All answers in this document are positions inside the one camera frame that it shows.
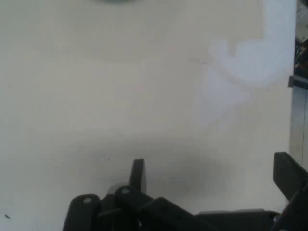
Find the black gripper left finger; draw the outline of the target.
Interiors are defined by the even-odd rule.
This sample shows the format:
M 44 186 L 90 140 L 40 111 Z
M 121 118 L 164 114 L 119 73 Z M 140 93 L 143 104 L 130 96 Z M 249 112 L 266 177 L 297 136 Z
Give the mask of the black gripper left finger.
M 95 194 L 75 197 L 64 231 L 198 231 L 197 216 L 164 198 L 146 194 L 144 159 L 135 159 L 128 185 L 103 199 Z

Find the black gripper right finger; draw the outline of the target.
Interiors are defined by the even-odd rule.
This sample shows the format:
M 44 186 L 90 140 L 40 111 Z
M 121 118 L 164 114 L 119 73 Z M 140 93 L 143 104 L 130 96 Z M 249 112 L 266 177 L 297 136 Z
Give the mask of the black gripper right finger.
M 273 225 L 274 231 L 308 229 L 308 172 L 286 152 L 274 154 L 273 180 L 288 205 Z

